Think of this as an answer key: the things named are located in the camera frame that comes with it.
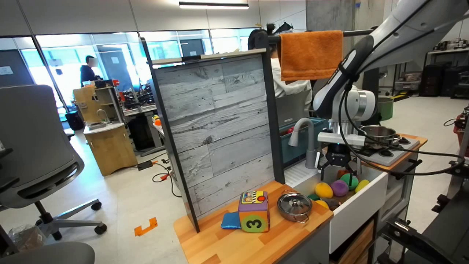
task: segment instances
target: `person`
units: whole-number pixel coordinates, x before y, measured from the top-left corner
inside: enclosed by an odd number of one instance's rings
[[[86,57],[87,64],[81,67],[81,83],[89,80],[96,80],[97,74],[93,71],[93,67],[97,65],[97,60],[93,55]]]

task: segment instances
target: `orange cloth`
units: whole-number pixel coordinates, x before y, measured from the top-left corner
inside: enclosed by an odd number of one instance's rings
[[[330,77],[344,57],[342,45],[342,30],[283,33],[281,45],[282,79]]]

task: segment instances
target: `small toy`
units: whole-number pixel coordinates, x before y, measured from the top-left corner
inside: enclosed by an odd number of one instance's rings
[[[235,212],[226,212],[223,215],[223,221],[222,221],[222,228],[228,228],[228,230],[237,230],[240,228],[241,224],[240,224],[240,214],[238,211]]]
[[[357,184],[358,184],[358,177],[354,175],[354,174],[351,174],[351,172],[344,174],[341,178],[342,178],[345,183],[348,183],[348,186],[349,186],[351,189],[355,189]]]
[[[241,193],[240,206],[241,230],[248,233],[264,233],[270,228],[269,194],[266,190]]]
[[[152,228],[156,228],[159,225],[157,216],[152,216],[149,221],[150,221],[149,227],[144,228],[143,225],[138,225],[134,228],[135,236],[144,236]]]
[[[317,200],[317,199],[322,199],[322,197],[317,193],[311,193],[311,194],[308,194],[308,199]]]
[[[325,208],[329,208],[329,203],[327,203],[326,200],[323,200],[323,199],[317,199],[317,200],[314,200],[314,202],[320,203],[320,205],[325,206]]]
[[[349,193],[349,184],[345,183],[344,180],[333,181],[332,187],[336,196],[345,196]]]
[[[332,189],[332,186],[329,186],[329,183],[326,181],[320,181],[314,186],[314,192],[320,196],[320,197],[332,197],[335,196],[335,192]]]
[[[370,183],[368,178],[363,178],[363,180],[357,184],[355,192],[363,190],[368,183]]]

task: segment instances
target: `floor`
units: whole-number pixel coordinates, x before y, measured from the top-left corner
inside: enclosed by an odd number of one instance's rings
[[[440,96],[412,96],[395,104],[395,117],[385,121],[398,131],[429,137],[423,148],[427,150],[456,152],[458,140],[452,127],[443,126],[448,118],[458,115],[468,99]],[[87,199],[100,197],[103,209],[86,209],[78,218],[103,219],[109,230],[97,236],[93,228],[64,230],[64,240],[83,240],[97,252],[97,262],[185,262],[184,252],[174,231],[174,221],[185,215],[184,202],[172,194],[171,181],[153,183],[153,174],[162,168],[153,167],[121,170],[102,175],[93,153],[83,136],[74,136],[74,146],[86,159],[84,172],[69,186],[45,200],[52,212],[68,209]],[[424,164],[420,171],[446,167],[449,158],[421,155]],[[437,215],[432,211],[436,197],[446,192],[449,175],[420,175],[415,178],[410,218],[418,230],[424,230]],[[21,230],[33,225],[37,218],[34,206],[0,212],[0,222],[6,230]],[[159,227],[144,236],[135,236],[134,227],[147,225],[157,216]]]

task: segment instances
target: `trash bin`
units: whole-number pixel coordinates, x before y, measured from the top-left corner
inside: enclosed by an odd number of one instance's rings
[[[83,130],[86,127],[86,121],[78,106],[67,106],[65,117],[68,118],[72,130]]]

